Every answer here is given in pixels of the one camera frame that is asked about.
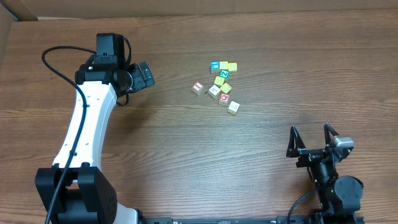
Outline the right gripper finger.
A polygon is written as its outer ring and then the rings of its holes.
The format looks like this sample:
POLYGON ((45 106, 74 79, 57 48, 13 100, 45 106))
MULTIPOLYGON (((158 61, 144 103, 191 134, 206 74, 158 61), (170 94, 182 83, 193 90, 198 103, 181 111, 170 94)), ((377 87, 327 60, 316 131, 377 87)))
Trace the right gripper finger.
POLYGON ((324 134, 325 134, 325 144, 327 146, 336 146, 335 136, 338 136, 338 133, 334 130, 332 125, 326 122, 323 126, 324 134))
POLYGON ((300 157, 307 150, 302 138, 295 126, 290 128, 290 139, 287 147, 286 157, 300 157))

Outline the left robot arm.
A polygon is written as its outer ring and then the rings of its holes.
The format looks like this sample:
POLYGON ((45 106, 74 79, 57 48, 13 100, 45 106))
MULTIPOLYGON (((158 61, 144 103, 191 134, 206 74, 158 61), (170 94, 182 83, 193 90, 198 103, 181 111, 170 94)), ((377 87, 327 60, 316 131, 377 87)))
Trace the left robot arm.
POLYGON ((96 50, 68 82, 76 101, 67 135, 50 168, 39 168, 35 186, 46 223, 144 223, 142 212, 118 202, 101 171, 104 137, 119 98, 153 86, 146 62, 132 63, 126 37, 99 33, 96 50))

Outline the white dotted wooden block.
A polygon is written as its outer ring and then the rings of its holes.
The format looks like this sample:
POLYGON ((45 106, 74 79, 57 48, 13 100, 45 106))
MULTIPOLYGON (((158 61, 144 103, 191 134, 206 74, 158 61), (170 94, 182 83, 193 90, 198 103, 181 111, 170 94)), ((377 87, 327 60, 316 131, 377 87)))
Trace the white dotted wooden block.
POLYGON ((231 114, 237 114, 239 107, 240 107, 239 103, 231 101, 231 103, 228 106, 228 112, 231 114))

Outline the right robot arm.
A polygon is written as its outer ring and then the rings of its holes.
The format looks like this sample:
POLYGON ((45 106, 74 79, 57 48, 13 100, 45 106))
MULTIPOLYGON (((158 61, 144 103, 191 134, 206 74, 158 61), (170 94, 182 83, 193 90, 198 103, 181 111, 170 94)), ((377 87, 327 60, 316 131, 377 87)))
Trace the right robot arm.
POLYGON ((301 196, 290 208, 282 223, 364 223, 356 216, 361 209, 364 184, 353 176, 339 176, 336 164, 346 159, 354 149, 349 136, 338 134, 329 123, 324 127, 325 147, 307 149, 295 126, 290 128, 286 156, 297 158, 296 166, 307 169, 315 188, 301 196), (313 209, 306 217, 293 216, 294 208, 308 196, 317 193, 320 208, 313 209))

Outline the red Q letter block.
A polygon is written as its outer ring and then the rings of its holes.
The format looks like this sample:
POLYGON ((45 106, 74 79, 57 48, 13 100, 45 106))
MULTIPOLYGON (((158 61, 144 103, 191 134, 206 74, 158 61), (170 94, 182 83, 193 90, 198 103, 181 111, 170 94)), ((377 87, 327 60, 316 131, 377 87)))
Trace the red Q letter block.
POLYGON ((227 106, 228 103, 229 103, 229 97, 230 97, 229 94, 221 93, 220 97, 219 97, 219 100, 218 100, 218 103, 220 105, 227 106))

